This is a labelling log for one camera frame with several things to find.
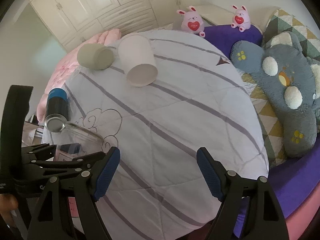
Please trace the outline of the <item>clear jar with pink contents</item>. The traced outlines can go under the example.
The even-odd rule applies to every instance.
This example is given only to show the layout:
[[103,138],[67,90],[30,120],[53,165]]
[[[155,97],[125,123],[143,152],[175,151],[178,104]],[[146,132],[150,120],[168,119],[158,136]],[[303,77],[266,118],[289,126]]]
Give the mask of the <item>clear jar with pink contents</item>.
[[71,161],[101,151],[103,137],[82,126],[68,122],[56,137],[54,161]]

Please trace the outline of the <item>sage green cup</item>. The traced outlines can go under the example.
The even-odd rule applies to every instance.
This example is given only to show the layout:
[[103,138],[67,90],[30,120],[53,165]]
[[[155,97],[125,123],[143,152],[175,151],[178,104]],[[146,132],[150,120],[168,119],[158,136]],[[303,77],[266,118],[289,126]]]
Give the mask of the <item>sage green cup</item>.
[[104,70],[114,62],[114,53],[102,44],[85,44],[78,51],[77,61],[85,68]]

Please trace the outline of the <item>white paper cup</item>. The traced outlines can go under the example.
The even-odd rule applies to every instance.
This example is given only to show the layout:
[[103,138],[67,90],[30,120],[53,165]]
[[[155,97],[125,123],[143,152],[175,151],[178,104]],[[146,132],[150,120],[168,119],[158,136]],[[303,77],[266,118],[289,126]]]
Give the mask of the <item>white paper cup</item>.
[[118,55],[129,84],[144,87],[158,75],[155,57],[148,38],[131,33],[120,40]]

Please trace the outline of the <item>black blue CoolTowel can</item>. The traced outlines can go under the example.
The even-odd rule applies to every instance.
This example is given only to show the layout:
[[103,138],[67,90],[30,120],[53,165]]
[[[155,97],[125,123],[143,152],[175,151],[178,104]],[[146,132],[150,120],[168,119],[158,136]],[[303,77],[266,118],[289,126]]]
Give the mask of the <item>black blue CoolTowel can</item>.
[[59,133],[68,122],[68,98],[62,88],[54,88],[48,94],[44,125],[53,133]]

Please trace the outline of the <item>folded pink quilt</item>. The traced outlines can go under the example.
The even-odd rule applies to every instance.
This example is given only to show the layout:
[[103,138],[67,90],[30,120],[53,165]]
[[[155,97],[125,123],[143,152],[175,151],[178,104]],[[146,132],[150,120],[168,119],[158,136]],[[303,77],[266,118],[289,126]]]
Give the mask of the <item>folded pink quilt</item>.
[[69,76],[80,66],[77,61],[77,54],[80,48],[86,44],[102,44],[108,46],[121,38],[121,31],[119,29],[107,30],[103,33],[98,33],[92,36],[89,40],[82,42],[79,46],[69,52],[63,57],[51,75],[47,86],[44,90],[44,94],[37,106],[36,117],[37,120],[42,123],[44,122],[44,116],[46,114],[46,104],[49,92],[54,88],[62,88],[65,81]]

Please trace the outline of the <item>cream built-in wardrobe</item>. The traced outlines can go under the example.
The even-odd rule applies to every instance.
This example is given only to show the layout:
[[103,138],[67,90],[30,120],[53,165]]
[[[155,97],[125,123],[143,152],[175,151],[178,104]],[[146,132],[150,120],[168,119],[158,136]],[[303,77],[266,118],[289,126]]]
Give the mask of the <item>cream built-in wardrobe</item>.
[[71,51],[97,33],[118,28],[123,35],[168,27],[176,11],[201,0],[28,0],[50,32]]

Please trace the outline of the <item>grey-blue bear plush pillow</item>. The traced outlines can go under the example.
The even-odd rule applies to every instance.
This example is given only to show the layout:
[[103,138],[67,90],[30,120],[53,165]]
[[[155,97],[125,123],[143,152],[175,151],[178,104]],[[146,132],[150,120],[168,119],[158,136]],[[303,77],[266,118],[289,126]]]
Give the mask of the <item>grey-blue bear plush pillow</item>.
[[291,31],[272,37],[263,47],[235,42],[230,59],[267,96],[283,127],[287,156],[300,158],[308,153],[319,128],[319,61],[303,54]]

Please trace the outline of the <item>purple pillow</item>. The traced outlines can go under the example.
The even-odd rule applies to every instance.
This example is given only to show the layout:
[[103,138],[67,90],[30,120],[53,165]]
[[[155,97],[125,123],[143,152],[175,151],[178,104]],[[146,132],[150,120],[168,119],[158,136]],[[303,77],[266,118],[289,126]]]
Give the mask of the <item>purple pillow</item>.
[[205,39],[216,46],[225,56],[230,58],[232,46],[238,41],[244,40],[261,45],[263,35],[254,25],[244,32],[230,25],[213,25],[204,28]]

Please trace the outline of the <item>left pink bunny plush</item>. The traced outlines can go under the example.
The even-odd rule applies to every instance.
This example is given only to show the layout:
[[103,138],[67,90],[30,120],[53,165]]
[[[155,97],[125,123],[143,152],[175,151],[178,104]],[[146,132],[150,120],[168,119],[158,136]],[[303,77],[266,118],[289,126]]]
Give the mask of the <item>left pink bunny plush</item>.
[[204,21],[196,8],[192,5],[188,7],[189,11],[177,10],[179,15],[183,16],[183,21],[181,24],[181,30],[188,33],[199,35],[199,37],[205,38],[206,34],[204,32]]

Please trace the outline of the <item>pink bunny plush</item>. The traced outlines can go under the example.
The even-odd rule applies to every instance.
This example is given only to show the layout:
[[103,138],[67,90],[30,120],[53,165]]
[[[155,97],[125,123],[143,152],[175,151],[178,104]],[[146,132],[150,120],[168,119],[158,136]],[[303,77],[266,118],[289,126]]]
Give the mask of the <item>pink bunny plush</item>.
[[196,8],[192,5],[188,7],[189,11],[177,10],[179,15],[183,16],[183,21],[181,24],[181,30],[188,33],[199,35],[199,37],[205,38],[206,34],[204,32],[204,21]]
[[232,5],[232,7],[236,11],[232,18],[231,27],[233,29],[239,28],[239,31],[243,33],[251,27],[251,20],[249,17],[248,10],[244,5],[242,5],[240,8],[238,8],[236,5]]

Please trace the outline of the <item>triangle pattern quilted pillow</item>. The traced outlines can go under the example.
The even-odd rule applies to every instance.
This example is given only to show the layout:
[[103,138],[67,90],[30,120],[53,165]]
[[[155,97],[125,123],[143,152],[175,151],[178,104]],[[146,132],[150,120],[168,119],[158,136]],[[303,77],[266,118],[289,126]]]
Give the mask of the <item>triangle pattern quilted pillow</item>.
[[283,9],[276,10],[268,20],[266,25],[262,46],[272,37],[284,32],[291,31],[299,39],[303,54],[319,61],[319,39],[302,22]]

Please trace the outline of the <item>right pink bunny plush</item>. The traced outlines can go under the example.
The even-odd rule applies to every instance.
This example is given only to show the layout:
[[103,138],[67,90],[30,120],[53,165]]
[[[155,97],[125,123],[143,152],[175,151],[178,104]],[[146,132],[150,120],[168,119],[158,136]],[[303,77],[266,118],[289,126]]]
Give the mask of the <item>right pink bunny plush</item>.
[[239,31],[243,33],[251,27],[251,20],[249,17],[248,10],[244,5],[242,5],[240,8],[238,8],[236,5],[232,5],[232,7],[236,11],[232,18],[231,27],[233,29],[239,28]]

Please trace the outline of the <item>white bedside cabinet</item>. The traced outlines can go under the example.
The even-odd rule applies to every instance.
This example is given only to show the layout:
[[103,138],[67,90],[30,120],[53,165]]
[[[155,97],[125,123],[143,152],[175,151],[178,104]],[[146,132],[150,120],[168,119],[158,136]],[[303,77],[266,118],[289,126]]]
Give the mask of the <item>white bedside cabinet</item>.
[[233,13],[216,5],[199,5],[195,7],[200,16],[211,25],[230,25]]

